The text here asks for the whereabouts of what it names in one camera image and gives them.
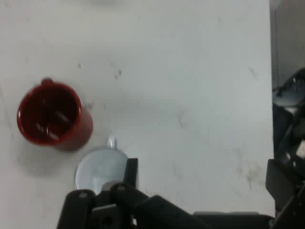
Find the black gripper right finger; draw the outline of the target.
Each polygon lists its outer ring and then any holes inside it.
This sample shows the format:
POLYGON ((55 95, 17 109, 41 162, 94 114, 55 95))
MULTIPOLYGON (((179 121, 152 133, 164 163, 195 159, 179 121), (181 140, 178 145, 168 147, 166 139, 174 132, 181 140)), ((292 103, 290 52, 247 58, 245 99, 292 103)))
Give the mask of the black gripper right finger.
POLYGON ((305 227, 305 183, 279 161, 269 159, 265 186, 280 208, 273 229, 305 227))

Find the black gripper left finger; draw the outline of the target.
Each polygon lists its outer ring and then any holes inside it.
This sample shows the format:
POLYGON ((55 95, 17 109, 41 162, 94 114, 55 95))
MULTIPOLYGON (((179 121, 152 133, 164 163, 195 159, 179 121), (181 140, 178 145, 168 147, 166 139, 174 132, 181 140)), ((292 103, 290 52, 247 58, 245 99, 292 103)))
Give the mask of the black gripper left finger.
POLYGON ((123 181, 98 195, 88 189, 66 196, 59 229, 190 229, 193 217, 161 196, 136 188, 138 159, 126 162, 123 181))

